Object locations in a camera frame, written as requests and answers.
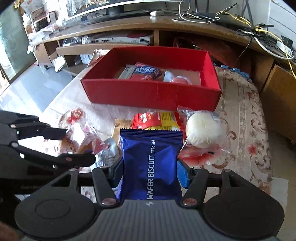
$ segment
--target red box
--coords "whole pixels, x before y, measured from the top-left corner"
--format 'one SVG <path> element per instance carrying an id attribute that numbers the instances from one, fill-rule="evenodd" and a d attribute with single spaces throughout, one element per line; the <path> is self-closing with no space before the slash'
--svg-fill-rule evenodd
<path id="1" fill-rule="evenodd" d="M 161 69 L 199 71 L 201 86 L 114 79 L 121 74 L 126 64 L 135 65 L 136 62 Z M 185 48 L 113 48 L 94 65 L 81 82 L 92 103 L 160 110 L 177 110 L 178 106 L 183 106 L 193 110 L 214 111 L 221 95 L 209 53 Z"/>

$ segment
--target white cable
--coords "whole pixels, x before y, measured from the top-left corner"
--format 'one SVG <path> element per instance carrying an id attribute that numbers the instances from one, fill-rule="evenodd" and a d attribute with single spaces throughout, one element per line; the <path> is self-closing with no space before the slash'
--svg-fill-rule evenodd
<path id="1" fill-rule="evenodd" d="M 254 37 L 254 39 L 255 39 L 256 42 L 260 45 L 260 47 L 263 48 L 263 49 L 264 49 L 267 53 L 269 53 L 270 55 L 272 55 L 272 56 L 274 56 L 274 57 L 276 57 L 276 58 L 283 59 L 283 60 L 292 60 L 292 59 L 294 59 L 294 55 L 293 55 L 292 57 L 290 57 L 290 58 L 285 58 L 285 57 L 279 56 L 279 55 L 277 55 L 277 54 L 274 54 L 273 52 L 271 52 L 271 51 L 269 51 L 267 48 L 265 48 L 265 47 L 260 43 L 260 41 L 259 41 L 256 37 Z"/>
<path id="2" fill-rule="evenodd" d="M 188 11 L 190 10 L 190 7 L 191 7 L 190 2 L 188 2 L 188 4 L 189 4 L 189 8 L 187 9 L 187 11 L 186 11 L 184 14 L 181 15 L 181 9 L 180 9 L 180 8 L 181 8 L 181 4 L 182 4 L 183 1 L 184 1 L 184 0 L 181 0 L 181 2 L 179 3 L 179 9 L 178 9 L 178 11 L 179 11 L 179 16 L 180 16 L 179 18 L 182 18 L 183 20 L 177 20 L 178 18 L 176 18 L 176 19 L 173 19 L 174 22 L 212 23 L 212 22 L 215 22 L 215 21 L 220 20 L 220 18 L 217 17 L 219 14 L 223 13 L 224 11 L 226 11 L 226 10 L 229 9 L 229 8 L 233 8 L 232 6 L 231 6 L 231 7 L 227 7 L 227 8 L 225 8 L 222 12 L 220 12 L 220 13 L 218 13 L 218 14 L 215 15 L 215 18 L 216 18 L 216 19 L 214 19 L 214 20 L 210 20 L 210 21 L 206 21 L 206 22 L 197 22 L 197 21 L 192 21 L 192 20 L 189 20 L 189 19 L 185 19 L 185 18 L 183 17 L 183 16 L 185 16 L 185 15 L 187 14 L 188 16 L 185 16 L 186 18 L 188 18 L 188 17 L 192 17 L 192 18 L 198 18 L 198 19 L 201 19 L 201 18 L 198 17 L 198 16 L 194 16 L 194 15 L 188 13 Z"/>

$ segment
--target white bun in plastic wrapper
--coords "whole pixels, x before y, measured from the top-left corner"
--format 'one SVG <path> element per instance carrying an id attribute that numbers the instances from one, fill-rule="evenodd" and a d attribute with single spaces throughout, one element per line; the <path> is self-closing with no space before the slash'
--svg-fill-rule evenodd
<path id="1" fill-rule="evenodd" d="M 187 121 L 187 143 L 198 148 L 209 148 L 218 144 L 222 133 L 220 120 L 210 112 L 195 112 Z"/>

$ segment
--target metal screw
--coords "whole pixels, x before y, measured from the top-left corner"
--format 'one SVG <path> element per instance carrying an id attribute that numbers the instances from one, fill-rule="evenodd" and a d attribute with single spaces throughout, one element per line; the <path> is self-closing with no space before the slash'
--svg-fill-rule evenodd
<path id="1" fill-rule="evenodd" d="M 183 200 L 183 204 L 186 206 L 194 206 L 197 204 L 197 200 L 194 198 L 186 198 Z"/>
<path id="2" fill-rule="evenodd" d="M 116 199 L 114 198 L 105 198 L 102 200 L 102 204 L 105 206 L 112 206 L 116 204 Z"/>
<path id="3" fill-rule="evenodd" d="M 17 148 L 17 147 L 18 147 L 18 144 L 17 144 L 16 142 L 12 142 L 10 145 L 11 145 L 12 147 L 14 147 L 14 148 Z"/>

